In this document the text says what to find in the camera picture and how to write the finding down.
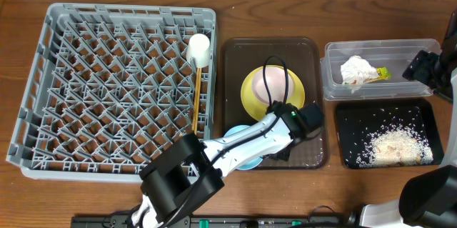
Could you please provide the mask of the light blue bowl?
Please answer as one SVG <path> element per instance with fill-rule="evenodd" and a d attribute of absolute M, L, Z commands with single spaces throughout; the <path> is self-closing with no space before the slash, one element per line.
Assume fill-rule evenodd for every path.
<path fill-rule="evenodd" d="M 238 125 L 238 126 L 234 126 L 232 128 L 230 128 L 225 134 L 224 134 L 224 137 L 228 137 L 228 136 L 231 136 L 237 132 L 240 132 L 244 129 L 247 129 L 249 128 L 249 125 Z M 263 161 L 263 158 L 262 157 L 258 157 L 258 158 L 255 158 L 247 163 L 245 163 L 244 165 L 238 167 L 237 169 L 238 170 L 241 170 L 241 171 L 246 171 L 246 170 L 250 170 L 250 169 L 254 169 L 255 167 L 257 167 L 261 162 Z"/>

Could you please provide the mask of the yellow round plate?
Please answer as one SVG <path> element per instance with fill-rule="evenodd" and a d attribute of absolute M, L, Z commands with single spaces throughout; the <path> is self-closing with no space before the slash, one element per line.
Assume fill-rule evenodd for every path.
<path fill-rule="evenodd" d="M 256 121 L 260 121 L 266 115 L 267 107 L 261 103 L 254 95 L 251 90 L 251 82 L 253 80 L 254 69 L 243 81 L 241 85 L 241 102 L 246 112 L 253 117 Z M 297 108 L 301 108 L 305 103 L 305 89 L 296 74 L 290 69 L 288 70 L 288 95 L 286 103 L 290 103 Z"/>

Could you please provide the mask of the yellow green snack wrapper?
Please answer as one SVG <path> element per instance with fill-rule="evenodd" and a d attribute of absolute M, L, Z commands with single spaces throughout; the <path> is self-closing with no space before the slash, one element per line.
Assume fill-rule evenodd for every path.
<path fill-rule="evenodd" d="M 368 74 L 366 75 L 366 78 L 363 80 L 363 82 L 366 83 L 371 83 L 375 81 L 381 81 L 381 80 L 387 80 L 391 78 L 391 73 L 388 71 L 386 67 L 381 67 L 381 68 L 374 68 L 373 70 L 370 70 Z"/>

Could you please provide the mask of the pink shallow bowl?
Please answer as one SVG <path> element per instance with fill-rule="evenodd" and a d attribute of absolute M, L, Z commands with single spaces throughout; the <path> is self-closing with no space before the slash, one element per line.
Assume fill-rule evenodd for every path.
<path fill-rule="evenodd" d="M 253 95 L 263 104 L 269 105 L 274 101 L 283 101 L 286 92 L 286 77 L 282 67 L 260 67 L 253 72 L 251 82 Z"/>

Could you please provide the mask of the white tissue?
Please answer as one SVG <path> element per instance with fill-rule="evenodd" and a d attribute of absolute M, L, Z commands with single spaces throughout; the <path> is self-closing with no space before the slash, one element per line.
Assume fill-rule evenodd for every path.
<path fill-rule="evenodd" d="M 360 56 L 351 56 L 340 67 L 342 84 L 347 84 L 351 88 L 351 93 L 361 88 L 362 84 L 378 78 L 378 72 L 368 61 Z"/>

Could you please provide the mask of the white cup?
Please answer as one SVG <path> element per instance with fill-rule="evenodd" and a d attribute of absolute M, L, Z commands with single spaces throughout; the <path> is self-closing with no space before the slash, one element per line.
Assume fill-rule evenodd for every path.
<path fill-rule="evenodd" d="M 194 34 L 186 50 L 186 60 L 195 63 L 196 68 L 204 68 L 210 62 L 210 39 L 204 34 Z"/>

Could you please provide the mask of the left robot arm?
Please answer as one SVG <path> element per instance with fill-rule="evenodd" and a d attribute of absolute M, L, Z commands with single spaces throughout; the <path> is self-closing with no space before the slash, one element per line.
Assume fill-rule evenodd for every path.
<path fill-rule="evenodd" d="M 143 201 L 128 226 L 170 227 L 221 190 L 232 171 L 294 147 L 322 124 L 319 105 L 298 109 L 276 101 L 261 121 L 230 136 L 206 141 L 182 136 L 140 171 Z"/>

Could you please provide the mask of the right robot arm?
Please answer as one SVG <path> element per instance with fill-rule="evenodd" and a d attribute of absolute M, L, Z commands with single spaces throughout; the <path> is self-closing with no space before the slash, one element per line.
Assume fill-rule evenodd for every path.
<path fill-rule="evenodd" d="M 452 103 L 451 129 L 439 168 L 414 177 L 400 198 L 384 204 L 367 204 L 352 214 L 352 227 L 455 227 L 456 226 L 456 12 L 451 14 L 441 53 L 417 53 L 403 78 L 428 86 Z"/>

